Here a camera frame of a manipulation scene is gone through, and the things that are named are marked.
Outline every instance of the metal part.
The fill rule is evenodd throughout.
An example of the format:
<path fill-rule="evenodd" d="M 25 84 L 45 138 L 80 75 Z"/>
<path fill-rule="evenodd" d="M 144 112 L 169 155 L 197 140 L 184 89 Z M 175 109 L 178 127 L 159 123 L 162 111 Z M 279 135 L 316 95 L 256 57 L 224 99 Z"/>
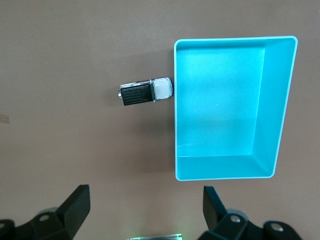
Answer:
<path fill-rule="evenodd" d="M 128 240 L 182 240 L 182 235 L 172 234 L 172 235 L 163 235 L 163 236 L 140 236 L 135 238 L 130 238 Z"/>
<path fill-rule="evenodd" d="M 89 186 L 80 185 L 55 212 L 40 213 L 18 227 L 0 220 L 0 240 L 72 240 L 89 211 Z"/>
<path fill-rule="evenodd" d="M 227 212 L 212 186 L 203 189 L 203 215 L 209 230 L 199 240 L 302 240 L 284 222 L 267 221 L 260 228 L 241 214 Z"/>
<path fill-rule="evenodd" d="M 247 214 L 244 211 L 238 210 L 238 209 L 234 209 L 234 208 L 227 208 L 226 209 L 228 214 L 237 214 L 240 215 L 241 217 L 243 217 L 245 220 L 249 221 L 249 217 L 247 216 Z"/>
<path fill-rule="evenodd" d="M 240 218 L 237 215 L 231 215 L 230 219 L 234 223 L 240 223 L 241 222 Z"/>
<path fill-rule="evenodd" d="M 278 223 L 271 223 L 271 227 L 273 230 L 278 231 L 278 232 L 284 231 L 283 227 Z"/>

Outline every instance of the screw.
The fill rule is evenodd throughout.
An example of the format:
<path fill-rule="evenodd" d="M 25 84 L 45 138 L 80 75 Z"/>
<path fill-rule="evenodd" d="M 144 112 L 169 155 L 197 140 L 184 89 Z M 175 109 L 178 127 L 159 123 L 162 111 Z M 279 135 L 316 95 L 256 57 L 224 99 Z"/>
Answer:
<path fill-rule="evenodd" d="M 241 222 L 240 218 L 239 218 L 238 216 L 236 216 L 236 215 L 232 215 L 232 216 L 230 217 L 230 219 L 231 219 L 231 221 L 234 222 L 234 223 L 240 223 L 240 222 Z"/>
<path fill-rule="evenodd" d="M 281 225 L 279 225 L 278 223 L 271 223 L 271 227 L 273 230 L 278 231 L 278 232 L 283 232 L 284 229 Z"/>
<path fill-rule="evenodd" d="M 43 222 L 45 220 L 48 220 L 49 219 L 49 215 L 42 215 L 40 218 L 39 218 L 39 221 L 40 222 Z"/>

